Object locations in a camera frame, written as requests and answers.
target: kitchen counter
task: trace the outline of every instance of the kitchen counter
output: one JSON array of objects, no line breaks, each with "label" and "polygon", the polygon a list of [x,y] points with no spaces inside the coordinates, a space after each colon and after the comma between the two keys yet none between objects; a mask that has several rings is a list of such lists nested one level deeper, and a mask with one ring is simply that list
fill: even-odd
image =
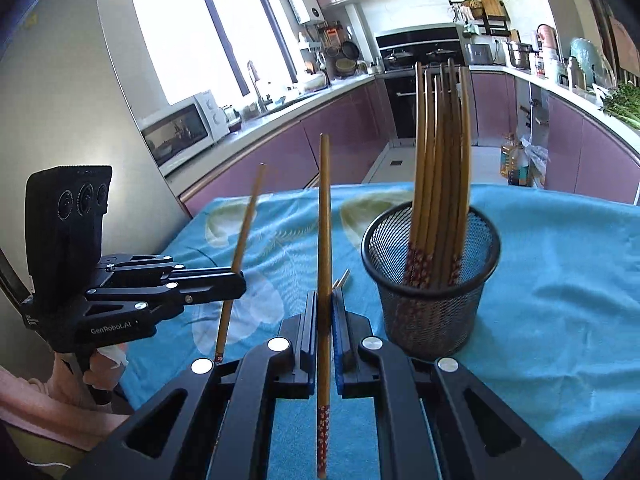
[{"label": "kitchen counter", "polygon": [[514,75],[534,85],[539,86],[558,97],[568,101],[576,108],[589,115],[595,121],[599,122],[603,126],[606,126],[610,131],[616,134],[627,146],[633,149],[638,155],[640,155],[640,133],[625,123],[617,120],[614,117],[608,116],[600,110],[601,105],[598,104],[596,96],[589,94],[588,92],[580,89],[575,89],[575,92],[569,91],[565,86],[558,86],[551,80],[546,78],[539,78],[535,75],[531,75],[528,70],[520,70],[517,68],[510,68],[501,65],[473,65],[469,67],[471,72],[503,72]]},{"label": "kitchen counter", "polygon": [[219,143],[207,148],[170,173],[166,178],[169,188],[175,196],[179,196],[206,174],[262,137],[285,125],[295,124],[296,120],[315,108],[373,80],[374,76],[372,75],[361,75],[334,82],[331,87],[316,92],[313,96],[284,108],[284,110],[243,123],[241,130],[224,137]]}]

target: black mesh cup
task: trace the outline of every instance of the black mesh cup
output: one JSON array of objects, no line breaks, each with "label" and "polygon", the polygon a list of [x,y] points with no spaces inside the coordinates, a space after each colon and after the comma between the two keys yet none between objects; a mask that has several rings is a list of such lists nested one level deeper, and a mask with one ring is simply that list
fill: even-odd
[{"label": "black mesh cup", "polygon": [[378,285],[386,336],[407,354],[431,361],[453,354],[471,334],[484,282],[498,264],[500,238],[489,219],[470,207],[457,283],[404,285],[411,212],[406,202],[382,213],[367,228],[360,254]]}]

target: green vegetable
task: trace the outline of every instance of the green vegetable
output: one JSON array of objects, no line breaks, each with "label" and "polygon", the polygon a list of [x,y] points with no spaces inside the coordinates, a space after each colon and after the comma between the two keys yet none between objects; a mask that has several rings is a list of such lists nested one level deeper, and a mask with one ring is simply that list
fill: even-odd
[{"label": "green vegetable", "polygon": [[631,83],[621,83],[603,99],[601,110],[640,130],[640,88]]}]

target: cooking oil bottle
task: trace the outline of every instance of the cooking oil bottle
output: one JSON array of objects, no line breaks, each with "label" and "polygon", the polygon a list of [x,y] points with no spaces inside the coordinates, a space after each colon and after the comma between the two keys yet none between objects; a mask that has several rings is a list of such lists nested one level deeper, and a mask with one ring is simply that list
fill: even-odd
[{"label": "cooking oil bottle", "polygon": [[504,136],[504,143],[500,147],[500,174],[504,178],[509,177],[509,166],[511,161],[511,152],[515,148],[515,140],[513,134],[509,133]]},{"label": "cooking oil bottle", "polygon": [[511,150],[508,162],[507,182],[510,186],[526,186],[529,181],[529,157],[522,142]]}]

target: chopstick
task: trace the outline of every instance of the chopstick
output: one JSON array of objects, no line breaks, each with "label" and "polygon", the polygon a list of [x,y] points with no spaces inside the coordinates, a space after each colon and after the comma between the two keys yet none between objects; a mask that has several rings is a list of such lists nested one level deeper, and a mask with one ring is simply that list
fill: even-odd
[{"label": "chopstick", "polygon": [[416,245],[422,251],[422,269],[418,286],[429,286],[433,263],[433,250],[427,244],[429,225],[433,215],[437,218],[438,209],[434,209],[431,199],[440,180],[436,179],[436,127],[435,127],[435,102],[433,98],[434,87],[431,75],[426,77],[426,129],[425,129],[425,157],[424,157],[424,183],[422,185],[422,211],[420,212],[420,227]]},{"label": "chopstick", "polygon": [[318,420],[316,467],[326,478],[331,392],[331,178],[329,137],[320,135],[320,190],[318,205]]},{"label": "chopstick", "polygon": [[442,135],[442,175],[440,181],[440,214],[438,215],[438,227],[434,233],[436,237],[433,251],[433,273],[430,286],[440,286],[442,282],[443,267],[447,267],[447,277],[449,260],[446,260],[447,234],[449,231],[449,208],[451,200],[451,130],[449,123],[450,99],[449,99],[449,78],[446,76],[444,64],[440,64],[440,77],[438,78],[440,87],[438,88],[438,115],[436,126],[438,134]]},{"label": "chopstick", "polygon": [[411,227],[409,229],[409,247],[404,266],[404,281],[414,284],[416,277],[420,276],[423,251],[417,245],[420,233],[420,215],[423,212],[422,190],[424,187],[424,159],[426,150],[425,140],[425,110],[424,110],[424,72],[422,64],[415,64],[415,178],[414,178],[414,201],[411,212]]},{"label": "chopstick", "polygon": [[463,251],[465,250],[466,224],[469,212],[469,187],[471,184],[471,132],[469,109],[469,69],[460,67],[460,93],[462,94],[462,124],[460,127],[460,201],[458,203],[458,230],[454,247],[454,259],[449,285],[455,285],[460,277]]},{"label": "chopstick", "polygon": [[[238,235],[238,243],[236,244],[236,250],[234,251],[234,259],[231,263],[232,272],[240,272],[242,265],[242,257],[244,256],[244,249],[246,248],[246,241],[249,237],[249,229],[251,228],[251,222],[254,219],[255,204],[260,194],[260,188],[262,187],[262,180],[264,178],[264,170],[266,166],[260,164],[258,166],[258,173],[255,177],[254,187],[251,191],[251,198],[244,210],[244,218],[242,218],[242,227],[240,228],[240,234]],[[216,339],[216,354],[214,358],[215,364],[222,363],[222,359],[225,353],[226,335],[229,331],[229,322],[231,321],[231,308],[233,307],[234,300],[225,300],[222,303],[222,311],[220,312],[220,324],[218,326],[218,338]]]},{"label": "chopstick", "polygon": [[447,236],[445,238],[442,268],[440,274],[440,287],[449,285],[451,270],[456,261],[455,246],[458,236],[458,214],[460,207],[460,133],[462,130],[460,121],[460,109],[458,108],[458,90],[456,88],[456,67],[453,59],[449,59],[446,69],[440,65],[440,74],[447,80],[445,95],[445,124],[449,137],[450,152],[447,156],[449,162],[449,211],[447,215]]}]

